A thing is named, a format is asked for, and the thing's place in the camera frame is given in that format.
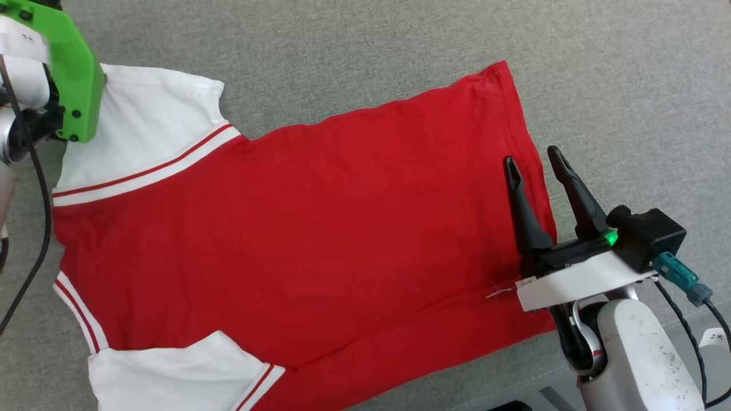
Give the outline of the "white cloth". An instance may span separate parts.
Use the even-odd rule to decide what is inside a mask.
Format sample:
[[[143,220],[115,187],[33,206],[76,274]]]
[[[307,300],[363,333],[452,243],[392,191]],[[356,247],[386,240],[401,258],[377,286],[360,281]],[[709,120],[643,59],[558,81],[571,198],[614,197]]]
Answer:
[[[660,208],[731,323],[729,0],[62,0],[102,62],[225,82],[249,138],[446,86],[506,60],[545,162],[556,145],[606,211]],[[0,337],[0,411],[95,411],[89,349],[52,289],[53,240]],[[552,386],[583,409],[555,333],[402,385],[353,411],[483,411]]]

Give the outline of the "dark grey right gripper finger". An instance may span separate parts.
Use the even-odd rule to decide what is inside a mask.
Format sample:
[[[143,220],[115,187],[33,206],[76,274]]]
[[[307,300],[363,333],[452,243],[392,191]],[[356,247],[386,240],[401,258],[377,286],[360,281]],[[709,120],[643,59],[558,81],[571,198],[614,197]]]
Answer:
[[[527,256],[554,246],[549,233],[543,230],[525,194],[525,180],[511,156],[503,160],[510,213],[519,254]]]
[[[606,213],[593,197],[587,185],[557,146],[549,146],[548,158],[556,179],[563,185],[575,218],[575,234],[578,239],[592,240],[605,237],[611,231],[606,223]]]

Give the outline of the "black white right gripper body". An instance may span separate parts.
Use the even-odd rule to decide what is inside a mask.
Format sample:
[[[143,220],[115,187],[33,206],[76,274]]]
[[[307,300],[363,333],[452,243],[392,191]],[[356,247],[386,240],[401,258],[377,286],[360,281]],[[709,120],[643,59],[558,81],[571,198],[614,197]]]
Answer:
[[[520,254],[517,298],[525,312],[580,301],[650,278],[639,273],[614,252],[603,232],[589,240],[554,244],[540,227],[515,229]]]

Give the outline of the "bright green left gripper body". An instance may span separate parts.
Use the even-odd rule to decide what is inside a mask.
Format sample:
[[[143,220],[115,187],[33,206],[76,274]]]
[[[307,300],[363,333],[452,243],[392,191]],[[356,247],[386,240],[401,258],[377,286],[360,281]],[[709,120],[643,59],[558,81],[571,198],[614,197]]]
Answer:
[[[0,54],[43,65],[46,90],[25,105],[58,112],[58,138],[86,143],[95,136],[106,75],[70,16],[35,0],[0,0]]]

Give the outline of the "red and white jersey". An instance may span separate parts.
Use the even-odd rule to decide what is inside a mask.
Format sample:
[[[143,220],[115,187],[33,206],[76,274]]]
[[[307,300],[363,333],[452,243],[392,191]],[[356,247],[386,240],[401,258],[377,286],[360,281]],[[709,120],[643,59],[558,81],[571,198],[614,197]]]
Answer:
[[[505,157],[556,225],[506,62],[256,140],[218,80],[102,70],[53,190],[99,411],[342,411],[554,330],[514,290]]]

